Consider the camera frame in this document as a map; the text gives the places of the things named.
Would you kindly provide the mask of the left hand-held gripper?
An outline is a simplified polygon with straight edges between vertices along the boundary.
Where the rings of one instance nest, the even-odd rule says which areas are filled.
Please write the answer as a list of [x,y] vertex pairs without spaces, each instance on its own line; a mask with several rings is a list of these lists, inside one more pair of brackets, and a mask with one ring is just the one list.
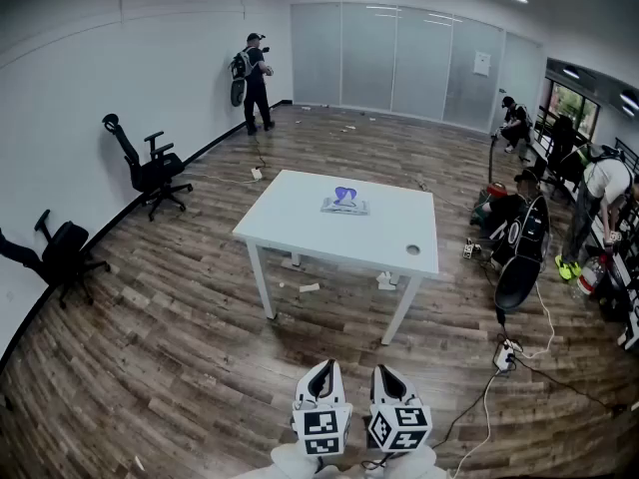
[[[314,406],[322,401],[330,405]],[[298,382],[292,428],[307,456],[324,458],[344,452],[352,405],[345,403],[341,370],[334,359],[312,367]]]

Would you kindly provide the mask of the person's right forearm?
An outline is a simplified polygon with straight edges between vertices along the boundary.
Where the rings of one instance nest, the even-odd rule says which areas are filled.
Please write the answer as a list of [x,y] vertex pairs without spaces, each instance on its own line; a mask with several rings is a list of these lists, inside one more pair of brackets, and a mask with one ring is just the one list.
[[436,464],[436,453],[427,445],[388,458],[383,465],[363,472],[363,479],[450,479],[450,475]]

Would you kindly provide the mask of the black backpack with pod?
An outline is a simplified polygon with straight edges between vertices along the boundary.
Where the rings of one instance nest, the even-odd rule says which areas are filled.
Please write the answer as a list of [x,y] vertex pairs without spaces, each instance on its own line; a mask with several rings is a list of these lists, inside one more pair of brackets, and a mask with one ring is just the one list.
[[491,255],[491,261],[499,267],[494,294],[498,310],[513,311],[525,301],[545,268],[549,240],[548,204],[540,195],[506,227]]

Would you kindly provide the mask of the black office chair with headrest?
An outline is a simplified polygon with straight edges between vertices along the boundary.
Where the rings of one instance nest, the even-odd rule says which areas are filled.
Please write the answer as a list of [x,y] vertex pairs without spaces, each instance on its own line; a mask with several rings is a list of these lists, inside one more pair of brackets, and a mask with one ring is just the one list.
[[106,115],[102,120],[102,124],[116,138],[125,154],[125,161],[130,171],[131,184],[133,189],[143,196],[142,205],[151,207],[148,213],[149,221],[152,222],[154,220],[155,212],[163,201],[173,202],[181,212],[184,212],[186,206],[175,197],[175,193],[181,191],[190,193],[194,188],[192,184],[173,185],[174,177],[185,170],[185,165],[176,154],[170,153],[170,150],[174,148],[173,143],[163,147],[156,146],[156,139],[161,137],[164,132],[160,131],[144,139],[144,142],[150,147],[150,161],[142,163],[137,150],[129,141],[116,114]]

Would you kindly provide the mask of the wet wipes packet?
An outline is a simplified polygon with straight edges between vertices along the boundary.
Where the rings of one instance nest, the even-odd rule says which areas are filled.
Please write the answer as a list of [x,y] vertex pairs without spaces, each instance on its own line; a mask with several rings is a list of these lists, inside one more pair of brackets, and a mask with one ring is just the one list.
[[327,214],[368,216],[370,206],[357,195],[355,188],[336,187],[334,194],[323,200],[320,211]]

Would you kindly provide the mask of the white table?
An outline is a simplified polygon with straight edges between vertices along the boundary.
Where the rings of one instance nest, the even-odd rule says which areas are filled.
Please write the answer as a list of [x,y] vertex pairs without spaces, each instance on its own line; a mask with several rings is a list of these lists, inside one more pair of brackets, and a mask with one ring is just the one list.
[[[336,187],[355,188],[369,203],[368,216],[327,214],[323,200]],[[265,277],[264,251],[272,248],[293,258],[310,256],[406,276],[408,285],[381,342],[388,345],[426,278],[439,274],[432,194],[395,186],[282,170],[233,230],[247,246],[254,277],[268,319],[277,314]],[[406,251],[409,244],[419,255]]]

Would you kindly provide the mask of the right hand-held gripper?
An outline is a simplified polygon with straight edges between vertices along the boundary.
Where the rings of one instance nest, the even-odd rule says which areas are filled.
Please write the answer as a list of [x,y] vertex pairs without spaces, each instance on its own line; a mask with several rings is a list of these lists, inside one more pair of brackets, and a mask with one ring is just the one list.
[[383,364],[374,368],[370,387],[373,406],[367,431],[382,452],[412,452],[429,436],[432,430],[430,408],[411,405],[417,396],[414,385],[397,370]]

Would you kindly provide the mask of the person's left forearm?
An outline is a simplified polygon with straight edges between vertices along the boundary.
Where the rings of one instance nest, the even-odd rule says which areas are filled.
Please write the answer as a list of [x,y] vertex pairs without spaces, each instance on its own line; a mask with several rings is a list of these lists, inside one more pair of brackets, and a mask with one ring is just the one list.
[[300,442],[275,448],[271,457],[265,479],[348,479],[333,465],[321,468],[320,460],[306,455]]

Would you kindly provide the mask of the white plastic bucket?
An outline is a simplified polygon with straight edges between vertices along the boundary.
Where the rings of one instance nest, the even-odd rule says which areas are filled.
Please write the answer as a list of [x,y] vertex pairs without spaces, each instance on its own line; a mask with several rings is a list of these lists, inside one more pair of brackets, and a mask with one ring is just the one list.
[[605,254],[590,257],[582,266],[577,278],[579,291],[590,296],[606,273],[607,256]]

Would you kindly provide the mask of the black metal railing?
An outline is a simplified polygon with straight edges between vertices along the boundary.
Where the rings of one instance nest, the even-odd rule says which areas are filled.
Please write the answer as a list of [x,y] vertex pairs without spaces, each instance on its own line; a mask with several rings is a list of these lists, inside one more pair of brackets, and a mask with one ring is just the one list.
[[574,201],[579,179],[595,157],[622,160],[632,174],[639,174],[639,155],[619,139],[615,140],[615,146],[593,144],[572,130],[569,124],[568,117],[539,107],[531,148],[545,164],[542,182],[551,187],[551,198],[559,192]]

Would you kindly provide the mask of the red and green vacuum cleaner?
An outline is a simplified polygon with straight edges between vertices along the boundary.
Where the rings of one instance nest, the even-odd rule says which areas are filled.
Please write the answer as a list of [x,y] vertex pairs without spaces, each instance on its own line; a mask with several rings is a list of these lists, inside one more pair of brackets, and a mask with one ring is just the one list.
[[510,194],[502,183],[491,183],[480,191],[473,214],[484,219],[488,216],[514,219],[525,206],[525,199],[519,193]]

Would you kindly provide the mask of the grey backpack with pod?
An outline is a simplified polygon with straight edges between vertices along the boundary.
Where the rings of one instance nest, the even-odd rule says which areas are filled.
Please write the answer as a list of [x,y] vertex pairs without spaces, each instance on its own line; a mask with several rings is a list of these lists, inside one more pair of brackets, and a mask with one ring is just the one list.
[[229,69],[232,74],[231,104],[233,107],[238,107],[244,100],[246,77],[252,72],[248,53],[239,52],[232,60]]

